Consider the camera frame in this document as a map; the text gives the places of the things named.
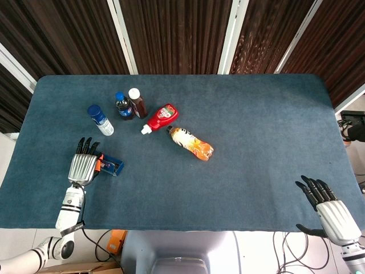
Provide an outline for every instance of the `bottle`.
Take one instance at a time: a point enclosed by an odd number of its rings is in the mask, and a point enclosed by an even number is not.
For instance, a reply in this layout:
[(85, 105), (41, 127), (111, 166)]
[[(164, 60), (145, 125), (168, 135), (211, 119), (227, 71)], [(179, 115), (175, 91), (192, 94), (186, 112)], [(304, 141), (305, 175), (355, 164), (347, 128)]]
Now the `bottle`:
[(168, 126), (167, 132), (175, 143), (194, 153), (200, 160), (208, 161), (213, 154), (214, 149), (210, 144), (199, 140), (184, 128)]
[(123, 120), (133, 119), (132, 103), (123, 92), (119, 91), (115, 94), (115, 104)]
[(166, 104), (162, 108), (156, 111), (153, 117), (148, 120), (147, 124), (145, 124), (141, 130), (142, 134), (151, 133), (152, 131), (156, 131), (161, 127), (164, 127), (171, 122), (175, 121), (179, 116), (179, 112), (177, 109), (171, 105)]
[(143, 97), (141, 96), (141, 93), (139, 92), (138, 88), (131, 88), (128, 92), (129, 98), (132, 103), (133, 110), (135, 111), (135, 114), (140, 118), (145, 118), (148, 113), (146, 110), (146, 106), (144, 104)]
[(110, 136), (113, 134), (114, 128), (112, 124), (109, 122), (108, 118), (106, 118), (102, 112), (102, 109), (97, 104), (89, 106), (87, 113), (94, 120), (96, 126), (100, 129), (102, 134), (105, 136)]

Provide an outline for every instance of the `white cap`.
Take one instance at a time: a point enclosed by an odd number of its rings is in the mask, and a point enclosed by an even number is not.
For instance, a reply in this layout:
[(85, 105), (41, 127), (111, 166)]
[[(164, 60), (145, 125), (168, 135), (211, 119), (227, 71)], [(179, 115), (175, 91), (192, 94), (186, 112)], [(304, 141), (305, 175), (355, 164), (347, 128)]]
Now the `white cap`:
[(138, 99), (141, 96), (141, 93), (139, 92), (138, 88), (131, 88), (128, 91), (129, 98), (132, 100)]
[(149, 125), (145, 124), (141, 130), (142, 134), (145, 135), (146, 133), (151, 133), (152, 130), (151, 128), (149, 127)]

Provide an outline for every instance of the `brown curtain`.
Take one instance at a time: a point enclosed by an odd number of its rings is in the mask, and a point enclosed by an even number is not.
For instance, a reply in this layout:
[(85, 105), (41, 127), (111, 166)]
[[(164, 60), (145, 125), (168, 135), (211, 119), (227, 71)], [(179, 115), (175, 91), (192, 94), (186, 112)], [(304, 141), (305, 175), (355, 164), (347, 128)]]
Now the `brown curtain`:
[(323, 78), (333, 106), (365, 83), (365, 1), (324, 0), (282, 72)]
[(273, 73), (313, 0), (250, 0), (230, 73)]
[(35, 78), (129, 74), (107, 1), (1, 0), (0, 42)]
[(19, 132), (31, 93), (0, 65), (0, 132)]
[(215, 74), (231, 1), (120, 0), (140, 74)]

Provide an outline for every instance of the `orange juice bottle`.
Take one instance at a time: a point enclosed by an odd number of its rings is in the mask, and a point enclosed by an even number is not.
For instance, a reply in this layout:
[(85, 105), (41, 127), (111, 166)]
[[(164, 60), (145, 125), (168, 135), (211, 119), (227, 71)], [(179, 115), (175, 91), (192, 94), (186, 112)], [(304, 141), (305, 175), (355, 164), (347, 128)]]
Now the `orange juice bottle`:
[(184, 128), (168, 126), (167, 132), (175, 143), (194, 153), (200, 160), (208, 161), (213, 154), (214, 149), (210, 144), (199, 140)]

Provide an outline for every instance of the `red squeeze bottle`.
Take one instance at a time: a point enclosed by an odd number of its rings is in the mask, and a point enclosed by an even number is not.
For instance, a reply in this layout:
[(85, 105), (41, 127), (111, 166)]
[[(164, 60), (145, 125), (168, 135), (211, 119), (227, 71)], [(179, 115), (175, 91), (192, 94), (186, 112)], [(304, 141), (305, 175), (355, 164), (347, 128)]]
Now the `red squeeze bottle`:
[(152, 131), (159, 130), (160, 128), (167, 126), (171, 122), (175, 121), (179, 116), (179, 112), (176, 107), (171, 104), (166, 104), (162, 108), (156, 111), (153, 117), (148, 120), (141, 130), (142, 134), (151, 133)]

